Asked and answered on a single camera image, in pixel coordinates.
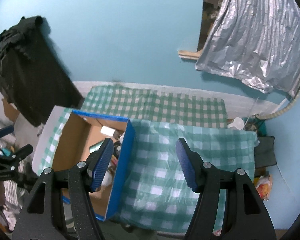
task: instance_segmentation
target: cardboard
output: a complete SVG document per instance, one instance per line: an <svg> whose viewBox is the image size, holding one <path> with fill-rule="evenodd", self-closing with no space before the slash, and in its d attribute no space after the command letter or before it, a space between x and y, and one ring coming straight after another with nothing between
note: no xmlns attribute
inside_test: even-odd
<svg viewBox="0 0 300 240"><path fill-rule="evenodd" d="M3 111L4 111L4 115L13 123L16 122L20 112L14 108L11 104L9 104L7 102L7 100L5 98L2 99L2 103L3 103Z"/></svg>
<svg viewBox="0 0 300 240"><path fill-rule="evenodd" d="M61 171L72 168L80 161L85 161L90 154L90 146L107 137L100 132L103 125L116 129L120 134L125 132L125 136L112 185L101 186L100 191L89 193L96 217L102 221L114 215L119 205L134 138L134 129L130 120L125 117L73 110L62 130L52 164L55 171ZM64 200L68 202L68 189L63 189L63 195Z"/></svg>

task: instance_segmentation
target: green checkered cloth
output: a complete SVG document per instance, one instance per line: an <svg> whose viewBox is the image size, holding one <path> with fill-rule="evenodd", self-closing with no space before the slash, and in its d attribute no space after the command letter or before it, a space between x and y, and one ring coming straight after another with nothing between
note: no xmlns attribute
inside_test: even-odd
<svg viewBox="0 0 300 240"><path fill-rule="evenodd" d="M121 85L93 87L81 110L181 125L227 127L222 99L131 89Z"/></svg>
<svg viewBox="0 0 300 240"><path fill-rule="evenodd" d="M136 138L130 157L117 219L142 228L184 233L198 201L187 186L178 161L176 142L185 138L190 149L217 168L243 168L254 177L254 132L182 126L131 120ZM215 230L222 226L226 194L221 190Z"/></svg>

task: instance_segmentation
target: blue wall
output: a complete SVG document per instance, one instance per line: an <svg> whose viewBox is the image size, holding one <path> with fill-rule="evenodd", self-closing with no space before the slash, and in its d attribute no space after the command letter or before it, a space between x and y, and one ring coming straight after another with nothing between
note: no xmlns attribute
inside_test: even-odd
<svg viewBox="0 0 300 240"><path fill-rule="evenodd" d="M41 15L49 43L74 81L121 81L225 92L280 103L240 81L197 72L202 0L0 0L0 33Z"/></svg>
<svg viewBox="0 0 300 240"><path fill-rule="evenodd" d="M266 121L267 133L275 137L277 166L270 200L266 202L275 228L287 229L300 213L300 98L280 117Z"/></svg>

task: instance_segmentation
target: black cloth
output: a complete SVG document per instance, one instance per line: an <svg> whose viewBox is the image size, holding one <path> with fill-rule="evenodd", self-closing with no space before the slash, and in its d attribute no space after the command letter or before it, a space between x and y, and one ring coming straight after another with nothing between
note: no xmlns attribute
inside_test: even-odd
<svg viewBox="0 0 300 240"><path fill-rule="evenodd" d="M255 168L274 166L277 160L274 155L274 137L258 137L259 144L254 148L254 165Z"/></svg>
<svg viewBox="0 0 300 240"><path fill-rule="evenodd" d="M42 17L22 17L0 34L0 92L33 125L45 124L55 105L78 108L83 101L47 46Z"/></svg>

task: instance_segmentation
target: silver reflective sheet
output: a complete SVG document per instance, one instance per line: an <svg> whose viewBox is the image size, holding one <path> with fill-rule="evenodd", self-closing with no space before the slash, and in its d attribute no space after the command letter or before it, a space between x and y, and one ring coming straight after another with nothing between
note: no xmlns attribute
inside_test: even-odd
<svg viewBox="0 0 300 240"><path fill-rule="evenodd" d="M223 0L197 70L268 93L300 86L300 9L294 0Z"/></svg>

